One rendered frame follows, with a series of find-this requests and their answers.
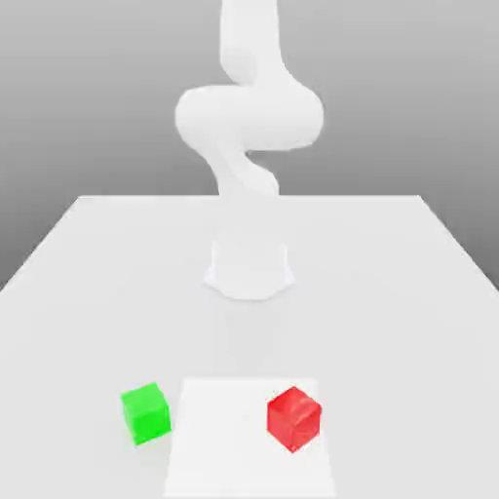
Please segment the small green cube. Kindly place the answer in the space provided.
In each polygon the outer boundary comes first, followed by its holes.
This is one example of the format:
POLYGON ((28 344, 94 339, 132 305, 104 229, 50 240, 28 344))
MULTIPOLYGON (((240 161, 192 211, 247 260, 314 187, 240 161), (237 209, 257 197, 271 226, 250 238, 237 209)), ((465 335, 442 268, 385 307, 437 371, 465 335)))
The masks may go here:
POLYGON ((122 393, 120 400, 135 445, 159 438, 172 430, 170 408, 156 382, 122 393))

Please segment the small red cube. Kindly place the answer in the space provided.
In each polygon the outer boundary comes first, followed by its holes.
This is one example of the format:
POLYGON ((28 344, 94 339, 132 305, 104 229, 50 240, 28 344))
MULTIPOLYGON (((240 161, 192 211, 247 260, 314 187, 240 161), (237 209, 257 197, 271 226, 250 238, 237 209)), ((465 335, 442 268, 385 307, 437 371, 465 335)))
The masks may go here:
POLYGON ((294 453, 320 433, 322 413, 318 402, 291 386, 267 403, 267 432, 294 453))

